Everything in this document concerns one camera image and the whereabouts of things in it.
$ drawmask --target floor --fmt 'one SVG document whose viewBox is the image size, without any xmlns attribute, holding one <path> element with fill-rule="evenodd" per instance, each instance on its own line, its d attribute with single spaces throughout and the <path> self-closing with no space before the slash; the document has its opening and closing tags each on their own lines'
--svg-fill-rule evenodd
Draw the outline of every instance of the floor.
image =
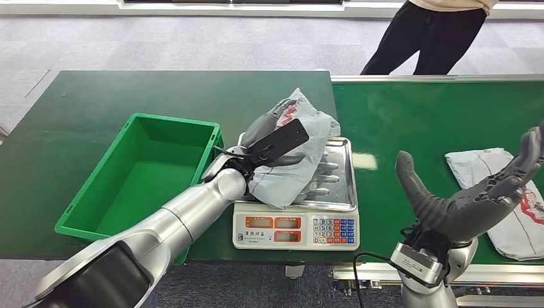
<svg viewBox="0 0 544 308">
<path fill-rule="evenodd" d="M 380 19 L 0 17 L 0 126 L 11 130 L 61 70 L 313 70 L 358 74 L 387 27 Z M 452 74 L 544 74 L 544 22 L 488 21 Z M 394 74 L 411 74 L 416 56 Z M 58 265 L 0 260 L 0 308 L 18 307 Z M 159 287 L 159 307 L 357 307 L 330 268 L 298 280 L 281 266 L 190 264 Z M 400 306 L 398 288 L 365 307 Z"/>
</svg>

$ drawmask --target person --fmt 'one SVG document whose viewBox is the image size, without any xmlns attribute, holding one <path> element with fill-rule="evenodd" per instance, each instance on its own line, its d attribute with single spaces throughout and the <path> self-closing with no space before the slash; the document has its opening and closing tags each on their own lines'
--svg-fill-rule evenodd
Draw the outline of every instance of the person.
<svg viewBox="0 0 544 308">
<path fill-rule="evenodd" d="M 420 52 L 414 74 L 448 74 L 498 0 L 408 0 L 361 75 L 387 75 Z"/>
</svg>

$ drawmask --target green plastic crate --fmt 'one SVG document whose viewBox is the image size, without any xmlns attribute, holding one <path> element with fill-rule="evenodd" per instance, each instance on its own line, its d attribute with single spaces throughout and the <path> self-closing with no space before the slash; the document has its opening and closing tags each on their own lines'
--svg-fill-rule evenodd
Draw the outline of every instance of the green plastic crate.
<svg viewBox="0 0 544 308">
<path fill-rule="evenodd" d="M 134 226 L 191 185 L 223 146 L 217 123 L 133 114 L 55 225 L 95 241 Z M 189 249 L 175 264 L 182 263 Z"/>
</svg>

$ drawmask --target weighing scale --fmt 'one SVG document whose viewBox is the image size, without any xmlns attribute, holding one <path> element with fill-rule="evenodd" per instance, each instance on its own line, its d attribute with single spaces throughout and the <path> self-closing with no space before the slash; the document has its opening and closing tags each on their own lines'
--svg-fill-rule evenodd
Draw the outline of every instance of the weighing scale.
<svg viewBox="0 0 544 308">
<path fill-rule="evenodd" d="M 312 180 L 291 206 L 278 210 L 252 197 L 234 203 L 232 242 L 238 249 L 356 250 L 357 206 L 350 141 L 329 138 Z"/>
</svg>

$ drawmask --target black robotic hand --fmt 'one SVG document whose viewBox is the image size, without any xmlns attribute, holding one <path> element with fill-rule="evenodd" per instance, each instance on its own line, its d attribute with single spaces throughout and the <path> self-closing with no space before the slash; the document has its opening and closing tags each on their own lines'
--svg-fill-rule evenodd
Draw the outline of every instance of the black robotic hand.
<svg viewBox="0 0 544 308">
<path fill-rule="evenodd" d="M 525 184 L 543 162 L 544 122 L 523 134 L 520 153 L 505 168 L 448 199 L 427 190 L 408 152 L 399 152 L 395 171 L 423 228 L 463 243 L 487 232 L 514 210 L 523 198 Z"/>
</svg>

